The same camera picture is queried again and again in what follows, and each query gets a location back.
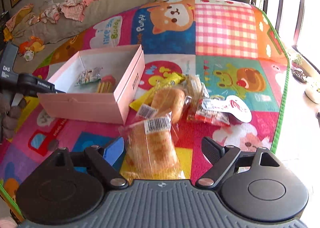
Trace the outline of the pink crumpled clothes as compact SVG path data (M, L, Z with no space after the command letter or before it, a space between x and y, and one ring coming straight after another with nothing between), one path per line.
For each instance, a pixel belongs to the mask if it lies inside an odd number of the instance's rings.
M56 24L60 19L60 14L65 18L83 22L85 18L85 9L94 1L99 0L65 0L61 3L55 3L53 0L47 1L47 6L36 16L36 22ZM29 3L23 6L14 14L5 24L6 28L12 32L17 24L33 10L34 4Z

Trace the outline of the grey long pillow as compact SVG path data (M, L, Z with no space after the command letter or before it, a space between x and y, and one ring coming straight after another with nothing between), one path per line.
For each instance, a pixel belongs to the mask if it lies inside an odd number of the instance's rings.
M62 39L70 38L89 27L118 13L159 0L98 0L89 4L84 10L82 22L67 19L63 15L56 24L39 22L28 25L24 18L12 32L13 43L20 45L32 36L40 38L44 44L55 44Z

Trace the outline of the colourful cartoon play mat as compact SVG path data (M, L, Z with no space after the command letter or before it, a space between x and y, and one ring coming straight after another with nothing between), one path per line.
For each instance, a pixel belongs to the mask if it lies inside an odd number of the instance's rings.
M62 43L45 49L33 72L50 79L77 52L141 45L145 68L133 101L173 72L199 75L211 96L240 97L252 113L250 123L230 117L229 126L196 122L186 112L174 143L187 179L209 168L200 153L203 136L243 151L258 146L275 151L286 100L289 64L265 13L229 0L166 0L113 15ZM29 98L13 139L1 145L1 195L18 210L19 185L57 147L81 152L119 136L121 124L51 117L38 98Z

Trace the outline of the clear wrapped pastry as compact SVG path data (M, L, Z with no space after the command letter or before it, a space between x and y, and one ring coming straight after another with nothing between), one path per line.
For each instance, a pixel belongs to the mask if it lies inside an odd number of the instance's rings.
M199 75L185 75L185 81L187 93L191 97L191 107L196 109L200 99L209 98L208 90Z

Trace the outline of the pink cardboard box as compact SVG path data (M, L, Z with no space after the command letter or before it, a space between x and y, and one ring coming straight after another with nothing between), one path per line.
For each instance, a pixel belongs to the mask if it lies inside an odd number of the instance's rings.
M48 80L58 93L38 93L51 117L123 125L145 68L141 45L77 52Z

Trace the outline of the green white snack packet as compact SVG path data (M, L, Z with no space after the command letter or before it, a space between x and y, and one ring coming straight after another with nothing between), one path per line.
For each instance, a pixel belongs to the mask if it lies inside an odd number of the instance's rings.
M75 86L85 85L99 81L101 79L101 69L101 67L95 67L93 69L87 69L81 72L78 76L78 79L75 82Z

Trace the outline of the orange plush toy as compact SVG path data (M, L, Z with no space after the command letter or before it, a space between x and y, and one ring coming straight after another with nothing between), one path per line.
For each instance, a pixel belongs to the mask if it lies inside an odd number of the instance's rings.
M33 51L34 53L37 53L42 51L45 47L46 46L40 38L31 36L29 41L21 43L19 46L19 53L25 54L27 51Z

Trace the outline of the yellow snack packet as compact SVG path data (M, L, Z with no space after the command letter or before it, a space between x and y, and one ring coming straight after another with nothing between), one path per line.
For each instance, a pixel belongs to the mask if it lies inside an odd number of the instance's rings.
M156 83L150 90L145 92L141 97L129 104L129 107L134 111L138 111L142 104L151 105L152 100L157 91L171 86L176 86L185 80L184 75L173 72L169 77L162 79Z

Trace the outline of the red white snack packet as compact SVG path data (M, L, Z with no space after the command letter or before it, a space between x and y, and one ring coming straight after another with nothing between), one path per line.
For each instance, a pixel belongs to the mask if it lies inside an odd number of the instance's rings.
M199 99L191 119L196 122L223 127L230 125L229 115L233 115L243 123L250 123L252 120L249 107L235 95L229 95L225 99L204 97Z

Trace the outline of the biscuit stick pack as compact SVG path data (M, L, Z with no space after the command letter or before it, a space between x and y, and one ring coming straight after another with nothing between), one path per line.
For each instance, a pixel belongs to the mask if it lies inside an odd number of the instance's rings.
M96 93L112 93L116 79L112 75L104 76L100 79Z

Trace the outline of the bread roll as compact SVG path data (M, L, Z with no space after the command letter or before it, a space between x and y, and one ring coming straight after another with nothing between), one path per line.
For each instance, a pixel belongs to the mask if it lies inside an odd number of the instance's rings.
M126 151L126 166L120 173L129 183L185 178L171 129L170 112L120 128Z
M147 104L147 101L142 103L136 116L144 120L168 115L171 123L175 125L189 107L191 100L181 86L161 88L156 90L150 104Z

